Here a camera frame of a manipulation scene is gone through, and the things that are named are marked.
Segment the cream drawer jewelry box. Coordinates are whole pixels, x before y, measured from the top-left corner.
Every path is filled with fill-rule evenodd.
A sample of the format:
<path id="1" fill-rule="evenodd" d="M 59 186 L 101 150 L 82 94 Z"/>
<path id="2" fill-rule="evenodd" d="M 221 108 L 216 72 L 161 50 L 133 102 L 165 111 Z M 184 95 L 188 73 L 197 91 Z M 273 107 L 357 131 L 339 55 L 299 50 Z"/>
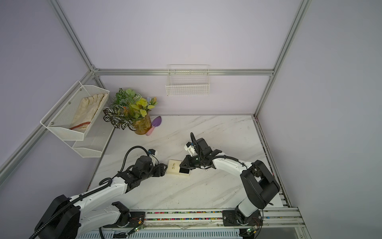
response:
<path id="1" fill-rule="evenodd" d="M 168 168 L 166 170 L 166 174 L 176 175 L 176 176 L 189 176 L 190 170 L 181 168 L 180 167 L 181 163 L 182 162 L 179 160 L 170 159 L 168 162 Z"/>

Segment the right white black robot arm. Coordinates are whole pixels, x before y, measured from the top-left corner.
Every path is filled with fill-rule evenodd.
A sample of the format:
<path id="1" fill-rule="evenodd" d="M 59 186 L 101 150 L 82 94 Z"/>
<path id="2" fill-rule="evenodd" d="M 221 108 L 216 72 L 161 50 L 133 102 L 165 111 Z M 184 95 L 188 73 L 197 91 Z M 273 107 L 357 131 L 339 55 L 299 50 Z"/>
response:
<path id="1" fill-rule="evenodd" d="M 271 204 L 280 192 L 280 185 L 264 162 L 247 162 L 226 155 L 221 150 L 213 150 L 203 138 L 196 139 L 190 133 L 191 141 L 185 145 L 189 153 L 180 163 L 184 170 L 217 169 L 240 178 L 246 197 L 234 210 L 224 210 L 223 224 L 226 226 L 246 226 L 250 223 L 262 225 L 260 211 Z"/>

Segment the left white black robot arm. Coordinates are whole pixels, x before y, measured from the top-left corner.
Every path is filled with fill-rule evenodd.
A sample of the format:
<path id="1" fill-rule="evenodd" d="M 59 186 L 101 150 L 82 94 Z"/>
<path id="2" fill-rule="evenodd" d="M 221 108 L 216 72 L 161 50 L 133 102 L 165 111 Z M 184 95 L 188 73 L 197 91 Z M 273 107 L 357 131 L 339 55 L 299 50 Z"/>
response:
<path id="1" fill-rule="evenodd" d="M 159 163 L 151 149 L 145 149 L 144 155 L 133 165 L 125 165 L 123 162 L 114 177 L 101 180 L 91 191 L 72 197 L 56 197 L 37 223 L 31 238 L 74 239 L 106 225 L 128 225 L 130 210 L 115 198 L 138 187 L 146 179 L 164 176 L 168 166 Z"/>

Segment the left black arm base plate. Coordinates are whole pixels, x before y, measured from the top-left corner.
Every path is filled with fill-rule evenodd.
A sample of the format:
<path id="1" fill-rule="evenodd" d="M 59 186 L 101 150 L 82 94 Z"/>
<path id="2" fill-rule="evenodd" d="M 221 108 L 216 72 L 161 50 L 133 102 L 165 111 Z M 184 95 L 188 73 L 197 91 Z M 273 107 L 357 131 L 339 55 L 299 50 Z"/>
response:
<path id="1" fill-rule="evenodd" d="M 145 214 L 145 212 L 140 211 L 123 212 L 112 226 L 115 228 L 136 228 L 144 222 Z"/>

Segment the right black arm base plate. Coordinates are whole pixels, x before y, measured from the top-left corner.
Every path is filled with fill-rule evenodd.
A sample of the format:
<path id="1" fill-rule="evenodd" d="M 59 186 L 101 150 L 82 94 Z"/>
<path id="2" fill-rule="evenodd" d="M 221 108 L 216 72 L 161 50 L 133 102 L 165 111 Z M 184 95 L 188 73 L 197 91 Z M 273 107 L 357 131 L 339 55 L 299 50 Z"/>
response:
<path id="1" fill-rule="evenodd" d="M 238 210 L 223 210 L 222 211 L 222 220 L 225 227 L 229 226 L 262 226 L 263 219 L 260 214 L 260 211 L 257 210 L 250 216 L 244 216 Z"/>

